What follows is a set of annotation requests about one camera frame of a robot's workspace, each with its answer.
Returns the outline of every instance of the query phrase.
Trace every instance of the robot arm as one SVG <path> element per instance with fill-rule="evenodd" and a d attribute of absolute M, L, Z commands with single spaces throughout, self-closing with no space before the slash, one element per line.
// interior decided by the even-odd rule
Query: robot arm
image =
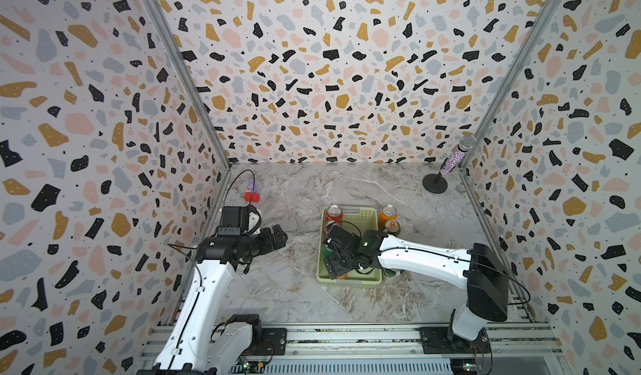
<path fill-rule="evenodd" d="M 408 242 L 381 231 L 368 230 L 363 237 L 339 226 L 329 229 L 325 257 L 332 279 L 353 269 L 368 267 L 403 269 L 442 279 L 467 289 L 467 300 L 455 311 L 452 332 L 473 341 L 489 321 L 507 320 L 508 274 L 498 257 L 484 244 L 472 249 L 444 249 Z"/>
<path fill-rule="evenodd" d="M 279 225 L 260 229 L 260 223 L 260 213 L 252 206 L 222 209 L 216 234 L 198 246 L 197 269 L 169 340 L 153 369 L 138 375 L 226 374 L 245 350 L 260 347 L 258 315 L 234 315 L 208 354 L 220 301 L 238 265 L 245 265 L 247 273 L 253 258 L 281 249 L 287 241 Z"/>

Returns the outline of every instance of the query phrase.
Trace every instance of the plastic basket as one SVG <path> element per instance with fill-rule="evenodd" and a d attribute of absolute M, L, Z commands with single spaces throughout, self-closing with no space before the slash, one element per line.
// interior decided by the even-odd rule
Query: plastic basket
<path fill-rule="evenodd" d="M 343 209 L 343 220 L 352 222 L 354 225 L 360 229 L 361 232 L 366 230 L 378 230 L 378 212 L 375 208 L 368 206 L 342 206 Z M 358 287 L 374 287 L 381 283 L 383 280 L 383 274 L 380 269 L 374 269 L 371 274 L 363 275 L 359 274 L 355 270 L 348 272 L 347 279 L 330 279 L 330 274 L 328 274 L 323 259 L 325 259 L 325 248 L 323 247 L 323 226 L 325 225 L 325 211 L 327 208 L 323 208 L 323 216 L 320 221 L 320 237 L 318 243 L 318 267 L 316 270 L 316 279 L 327 286 L 358 286 Z M 342 227 L 348 232 L 353 232 L 358 234 L 358 230 L 351 226 L 348 223 L 343 223 Z"/>

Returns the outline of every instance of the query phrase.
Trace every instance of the black cable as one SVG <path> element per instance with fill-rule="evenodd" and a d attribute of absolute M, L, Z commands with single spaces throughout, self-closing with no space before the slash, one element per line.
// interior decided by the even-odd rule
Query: black cable
<path fill-rule="evenodd" d="M 200 287 L 203 287 L 203 274 L 201 274 L 200 268 L 198 267 L 198 265 L 196 265 L 196 261 L 194 261 L 190 256 L 188 256 L 187 254 L 185 254 L 184 252 L 176 248 L 176 247 L 182 247 L 182 245 L 176 245 L 176 244 L 167 244 L 167 245 L 172 249 L 180 252 L 182 255 L 186 256 L 187 258 L 189 258 L 189 260 L 194 264 L 194 268 L 196 268 L 196 270 L 198 271 L 198 276 L 200 277 Z"/>
<path fill-rule="evenodd" d="M 220 326 L 221 326 L 221 325 L 225 325 L 225 327 L 222 329 L 222 331 L 223 331 L 223 332 L 224 332 L 224 331 L 225 331 L 225 329 L 227 328 L 227 323 L 220 323 L 220 324 L 217 324 L 217 325 L 216 325 L 216 327 L 215 327 L 215 328 L 213 328 L 212 336 L 210 336 L 210 337 L 209 337 L 209 340 L 211 340 L 212 342 L 213 342 L 213 336 L 216 334 L 216 331 L 218 330 L 218 328 L 220 328 Z"/>
<path fill-rule="evenodd" d="M 260 344 L 255 349 L 253 349 L 249 353 L 243 353 L 241 354 L 241 356 L 250 356 L 252 354 L 255 354 L 258 350 L 260 350 L 261 347 L 263 347 L 263 340 L 260 341 Z"/>
<path fill-rule="evenodd" d="M 196 299 L 194 299 L 194 304 L 192 305 L 192 309 L 189 310 L 189 315 L 187 315 L 187 320 L 183 324 L 183 329 L 180 331 L 180 336 L 178 336 L 178 341 L 176 342 L 176 348 L 177 349 L 180 349 L 180 339 L 183 338 L 183 333 L 185 332 L 185 328 L 187 327 L 187 323 L 189 322 L 189 318 L 191 318 L 192 313 L 194 312 L 194 308 L 196 307 L 196 303 L 198 303 L 198 297 L 199 296 L 200 296 L 200 292 L 197 292 L 196 293 Z M 169 362 L 169 366 L 167 367 L 167 370 L 165 371 L 165 375 L 167 375 L 169 373 L 169 370 L 171 369 L 171 365 L 174 363 L 174 358 L 175 357 L 176 357 L 176 355 L 172 355 L 171 356 L 171 361 Z"/>
<path fill-rule="evenodd" d="M 171 247 L 172 249 L 180 252 L 182 255 L 186 256 L 187 258 L 189 258 L 189 260 L 194 264 L 194 268 L 196 268 L 196 270 L 198 271 L 198 276 L 200 277 L 200 287 L 203 287 L 203 274 L 201 274 L 200 268 L 198 267 L 198 265 L 196 265 L 196 261 L 194 261 L 190 256 L 188 256 L 187 254 L 185 254 L 184 252 L 180 251 L 177 248 L 177 247 L 183 247 L 182 245 L 172 244 L 172 243 L 168 243 L 167 245 L 169 247 Z M 196 299 L 194 300 L 194 304 L 192 305 L 192 309 L 189 310 L 189 314 L 187 315 L 187 320 L 183 324 L 183 329 L 180 331 L 180 336 L 178 337 L 178 341 L 176 342 L 176 348 L 177 349 L 180 348 L 180 339 L 182 339 L 183 333 L 185 332 L 185 328 L 187 327 L 187 323 L 189 322 L 189 318 L 191 318 L 192 313 L 194 312 L 194 308 L 196 307 L 196 302 L 198 301 L 198 296 L 200 296 L 200 292 L 196 292 Z M 176 357 L 175 355 L 171 356 L 171 361 L 169 362 L 169 366 L 167 367 L 167 370 L 165 371 L 165 375 L 167 375 L 167 373 L 169 373 L 169 369 L 171 368 L 171 365 L 174 363 L 174 358 L 175 357 Z"/>
<path fill-rule="evenodd" d="M 483 328 L 483 331 L 485 332 L 487 345 L 490 346 L 490 371 L 487 371 L 485 375 L 490 375 L 490 372 L 492 372 L 492 367 L 494 366 L 494 355 L 492 354 L 492 345 L 490 345 L 490 337 L 487 335 L 487 329 Z"/>
<path fill-rule="evenodd" d="M 343 257 L 341 257 L 341 253 L 339 252 L 339 247 L 336 245 L 336 242 L 334 241 L 334 239 L 329 238 L 328 240 L 329 240 L 329 241 L 334 245 L 334 251 L 335 251 L 335 252 L 336 252 L 336 254 L 339 256 L 339 258 L 341 259 L 341 261 L 345 262 L 345 260 L 343 259 Z"/>
<path fill-rule="evenodd" d="M 347 220 L 341 220 L 341 222 L 343 222 L 343 223 L 348 223 L 348 224 L 350 224 L 351 226 L 356 227 L 356 228 L 357 228 L 357 230 L 358 230 L 358 237 L 363 237 L 363 233 L 361 233 L 360 229 L 358 229 L 358 226 L 354 225 L 352 222 L 348 222 Z"/>
<path fill-rule="evenodd" d="M 454 261 L 469 262 L 469 263 L 476 264 L 476 265 L 478 265 L 479 267 L 485 267 L 485 268 L 487 268 L 487 269 L 491 269 L 491 270 L 493 270 L 494 272 L 496 272 L 497 274 L 503 275 L 503 276 L 507 277 L 509 280 L 511 280 L 512 282 L 516 283 L 516 284 L 517 284 L 517 285 L 518 285 L 522 290 L 524 290 L 524 291 L 525 291 L 525 293 L 527 293 L 527 300 L 526 300 L 525 302 L 521 302 L 521 303 L 508 303 L 508 305 L 524 305 L 524 304 L 528 304 L 528 303 L 530 302 L 530 300 L 532 299 L 532 295 L 530 294 L 530 292 L 529 292 L 529 290 L 527 289 L 527 287 L 525 287 L 523 284 L 521 284 L 519 281 L 517 281 L 517 280 L 516 280 L 516 279 L 514 279 L 513 277 L 510 277 L 509 275 L 504 274 L 504 273 L 503 273 L 503 272 L 501 272 L 500 270 L 498 270 L 498 269 L 496 269 L 496 268 L 492 268 L 492 267 L 490 267 L 490 266 L 488 266 L 488 265 L 485 265 L 485 264 L 482 264 L 482 263 L 478 263 L 478 262 L 471 262 L 471 261 L 470 261 L 470 260 L 468 260 L 468 259 L 454 258 L 454 257 L 452 257 L 452 256 L 445 255 L 445 254 L 441 254 L 441 253 L 439 253 L 439 252 L 434 252 L 434 251 L 429 251 L 429 250 L 421 250 L 421 249 L 416 249 L 416 248 L 412 248 L 412 247 L 391 247 L 391 248 L 389 248 L 389 249 L 385 249 L 385 250 L 383 250 L 383 251 L 380 251 L 380 252 L 378 253 L 378 255 L 381 255 L 381 254 L 383 254 L 385 251 L 390 251 L 390 250 L 415 250 L 415 251 L 428 252 L 428 253 L 430 253 L 430 254 L 434 254 L 434 255 L 441 256 L 441 257 L 445 257 L 445 258 L 447 258 L 447 259 L 453 259 Z M 475 252 L 471 252 L 471 255 L 481 256 L 480 254 L 476 254 Z"/>
<path fill-rule="evenodd" d="M 252 171 L 251 169 L 245 169 L 244 171 L 236 175 L 234 180 L 232 180 L 231 183 L 229 184 L 229 188 L 227 189 L 227 193 L 225 193 L 225 197 L 222 199 L 221 205 L 223 206 L 225 205 L 225 201 L 227 201 L 227 195 L 229 194 L 231 187 L 234 186 L 234 182 L 236 182 L 236 180 L 240 177 L 240 175 L 242 175 L 245 172 L 251 172 L 251 177 L 253 182 L 251 186 L 251 198 L 249 199 L 249 204 L 247 206 L 251 205 L 251 200 L 254 198 L 254 187 L 256 187 L 256 174 L 254 174 L 254 171 Z"/>
<path fill-rule="evenodd" d="M 170 245 L 171 247 L 179 247 L 181 249 L 198 250 L 198 247 L 187 247 L 186 245 L 180 244 L 167 243 L 167 245 Z"/>

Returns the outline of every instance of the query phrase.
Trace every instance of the soda can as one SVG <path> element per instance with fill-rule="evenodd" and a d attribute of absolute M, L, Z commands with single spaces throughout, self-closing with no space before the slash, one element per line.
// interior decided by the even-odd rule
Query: soda can
<path fill-rule="evenodd" d="M 378 228 L 379 230 L 383 230 L 383 225 L 385 224 L 385 221 L 388 219 L 396 219 L 398 218 L 398 212 L 396 212 L 396 208 L 392 205 L 386 205 L 381 208 L 381 212 L 378 216 Z"/>
<path fill-rule="evenodd" d="M 341 227 L 341 223 L 337 222 L 336 220 L 328 220 L 325 222 L 325 225 L 323 225 L 323 247 L 325 248 L 325 255 L 329 256 L 332 255 L 334 252 L 334 246 L 332 243 L 329 243 L 329 240 L 327 238 L 328 233 L 334 226 Z"/>
<path fill-rule="evenodd" d="M 392 236 L 398 236 L 401 232 L 401 225 L 396 219 L 388 219 L 385 221 L 383 231 Z"/>
<path fill-rule="evenodd" d="M 340 206 L 332 204 L 325 211 L 325 218 L 327 220 L 336 220 L 337 222 L 341 221 L 343 219 L 343 210 Z"/>

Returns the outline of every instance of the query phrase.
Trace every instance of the orange can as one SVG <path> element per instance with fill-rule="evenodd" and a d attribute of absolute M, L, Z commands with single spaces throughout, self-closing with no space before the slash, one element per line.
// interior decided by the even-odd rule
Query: orange can
<path fill-rule="evenodd" d="M 327 220 L 335 220 L 337 222 L 340 222 L 341 219 L 343 219 L 343 210 L 340 206 L 332 204 L 327 207 L 327 211 L 325 211 L 325 218 Z"/>
<path fill-rule="evenodd" d="M 385 221 L 389 219 L 396 219 L 398 218 L 398 213 L 396 212 L 396 208 L 394 208 L 392 205 L 386 205 L 381 208 L 381 212 L 378 216 L 378 229 L 382 229 L 385 226 Z"/>

